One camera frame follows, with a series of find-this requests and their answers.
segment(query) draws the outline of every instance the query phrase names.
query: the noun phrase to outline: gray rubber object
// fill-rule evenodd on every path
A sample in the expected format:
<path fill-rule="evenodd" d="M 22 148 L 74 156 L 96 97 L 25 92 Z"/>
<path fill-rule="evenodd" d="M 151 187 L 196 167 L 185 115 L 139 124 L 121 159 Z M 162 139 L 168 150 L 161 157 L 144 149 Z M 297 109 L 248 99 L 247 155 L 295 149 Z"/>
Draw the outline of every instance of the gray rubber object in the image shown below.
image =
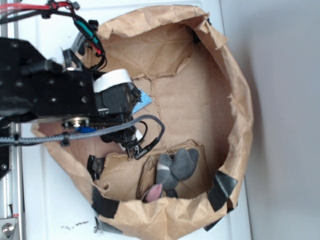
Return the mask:
<path fill-rule="evenodd" d="M 187 180 L 196 170 L 199 153 L 191 148 L 188 151 L 184 148 L 179 149 L 170 165 L 172 175 L 179 181 Z"/>
<path fill-rule="evenodd" d="M 170 167 L 172 160 L 167 154 L 162 154 L 159 158 L 158 164 Z M 178 179 L 176 179 L 170 172 L 170 169 L 158 169 L 156 172 L 155 182 L 162 184 L 164 190 L 174 189 L 178 185 Z"/>

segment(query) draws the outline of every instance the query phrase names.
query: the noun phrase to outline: red wire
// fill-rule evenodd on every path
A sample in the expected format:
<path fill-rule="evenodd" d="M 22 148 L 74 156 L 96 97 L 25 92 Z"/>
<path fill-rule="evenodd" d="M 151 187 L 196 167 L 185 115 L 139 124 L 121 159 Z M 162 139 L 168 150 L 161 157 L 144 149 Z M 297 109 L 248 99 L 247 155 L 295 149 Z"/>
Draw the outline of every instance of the red wire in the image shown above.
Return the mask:
<path fill-rule="evenodd" d="M 71 7 L 71 4 L 66 1 L 60 1 L 57 2 L 56 8 L 61 7 Z M 7 8 L 13 8 L 10 10 L 20 10 L 20 9 L 28 9 L 28 10 L 50 10 L 50 6 L 48 4 L 46 5 L 33 5 L 33 4 L 24 4 L 24 3 L 8 3 L 0 5 L 0 9 L 7 9 Z"/>
<path fill-rule="evenodd" d="M 96 48 L 96 46 L 93 45 L 93 44 L 91 44 L 91 46 L 95 49 L 95 51 L 96 51 L 96 53 L 97 53 L 98 55 L 101 55 L 101 50 L 99 50 L 98 48 Z"/>

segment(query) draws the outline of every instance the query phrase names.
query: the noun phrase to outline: screw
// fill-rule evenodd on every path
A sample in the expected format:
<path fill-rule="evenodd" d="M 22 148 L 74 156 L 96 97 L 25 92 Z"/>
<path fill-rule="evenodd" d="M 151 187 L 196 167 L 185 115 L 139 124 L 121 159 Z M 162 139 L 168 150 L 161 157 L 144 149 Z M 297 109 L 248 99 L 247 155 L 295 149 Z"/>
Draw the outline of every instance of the screw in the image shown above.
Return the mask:
<path fill-rule="evenodd" d="M 15 227 L 10 223 L 6 223 L 2 227 L 2 232 L 7 238 L 9 238 L 14 233 L 14 230 Z"/>
<path fill-rule="evenodd" d="M 16 41 L 13 41 L 13 42 L 11 43 L 11 47 L 12 47 L 13 49 L 17 49 L 17 48 L 19 47 L 19 43 L 17 43 Z"/>
<path fill-rule="evenodd" d="M 79 85 L 80 85 L 81 87 L 84 87 L 84 86 L 86 85 L 86 82 L 83 81 L 83 80 L 81 80 L 81 81 L 79 82 Z"/>
<path fill-rule="evenodd" d="M 48 81 L 49 85 L 55 85 L 56 81 L 53 78 L 50 78 Z"/>
<path fill-rule="evenodd" d="M 89 99 L 86 96 L 83 96 L 81 98 L 81 102 L 84 103 L 84 104 L 88 103 L 88 101 L 89 101 Z"/>
<path fill-rule="evenodd" d="M 56 97 L 50 98 L 50 102 L 53 103 L 53 104 L 55 104 L 57 101 L 58 101 L 58 100 L 57 100 Z"/>
<path fill-rule="evenodd" d="M 21 80 L 18 80 L 15 82 L 15 85 L 18 87 L 18 88 L 22 88 L 24 86 L 24 83 L 21 81 Z"/>
<path fill-rule="evenodd" d="M 2 170 L 7 170 L 7 168 L 8 168 L 7 164 L 2 164 L 2 165 L 1 165 L 1 169 L 2 169 Z"/>

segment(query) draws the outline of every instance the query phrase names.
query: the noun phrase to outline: robotic arm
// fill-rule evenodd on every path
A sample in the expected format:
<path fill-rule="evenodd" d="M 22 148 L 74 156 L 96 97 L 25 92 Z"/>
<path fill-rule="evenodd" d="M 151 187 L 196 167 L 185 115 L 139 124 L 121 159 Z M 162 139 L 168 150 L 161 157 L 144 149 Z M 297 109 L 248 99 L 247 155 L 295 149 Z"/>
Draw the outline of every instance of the robotic arm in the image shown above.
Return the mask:
<path fill-rule="evenodd" d="M 66 7 L 70 13 L 58 11 L 60 7 Z M 77 3 L 52 0 L 45 6 L 20 3 L 6 4 L 5 8 L 0 6 L 0 13 L 5 9 L 7 15 L 30 11 L 2 18 L 0 24 L 35 15 L 43 18 L 49 18 L 51 14 L 72 17 L 86 43 L 101 59 L 97 65 L 87 68 L 68 49 L 63 51 L 65 65 L 61 65 L 45 59 L 28 41 L 0 37 L 0 127 L 11 122 L 61 121 L 65 129 L 74 129 L 72 134 L 66 131 L 44 138 L 0 137 L 0 147 L 50 141 L 61 141 L 63 146 L 67 146 L 70 140 L 101 136 L 106 143 L 120 143 L 130 158 L 139 159 L 160 141 L 165 127 L 151 115 L 133 119 L 132 111 L 141 101 L 141 92 L 125 69 L 108 73 L 98 70 L 107 64 L 105 51 L 92 24 L 74 13 L 77 8 Z M 152 143 L 142 149 L 140 144 L 144 137 L 137 139 L 135 124 L 147 118 L 155 120 L 162 130 Z"/>

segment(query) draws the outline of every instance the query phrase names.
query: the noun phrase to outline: white surface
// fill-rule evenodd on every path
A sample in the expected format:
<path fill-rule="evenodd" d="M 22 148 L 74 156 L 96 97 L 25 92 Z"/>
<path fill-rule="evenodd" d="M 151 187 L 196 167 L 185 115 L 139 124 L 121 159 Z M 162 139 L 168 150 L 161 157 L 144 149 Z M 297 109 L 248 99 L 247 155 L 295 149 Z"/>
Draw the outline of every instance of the white surface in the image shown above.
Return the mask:
<path fill-rule="evenodd" d="M 221 9 L 252 89 L 252 238 L 320 239 L 320 1 L 221 0 Z"/>
<path fill-rule="evenodd" d="M 25 3 L 44 3 L 41 0 Z M 78 1 L 79 14 L 88 19 L 98 19 L 101 23 L 134 9 L 160 4 L 197 5 L 211 13 L 210 21 L 219 31 L 223 31 L 219 0 L 165 1 L 136 0 Z M 19 23 L 19 37 L 29 40 L 46 58 L 56 58 L 62 62 L 60 48 L 69 48 L 78 33 L 71 19 L 52 16 L 51 19 L 31 18 Z M 22 126 L 24 137 L 33 136 L 30 125 Z M 108 232 L 94 233 L 95 212 L 90 204 L 75 188 L 69 176 L 49 156 L 43 146 L 24 147 L 23 180 L 25 196 L 27 240 L 128 240 L 129 237 Z M 183 240 L 250 240 L 250 226 L 246 190 L 243 186 L 238 207 L 224 217 L 211 231 L 200 229 Z"/>

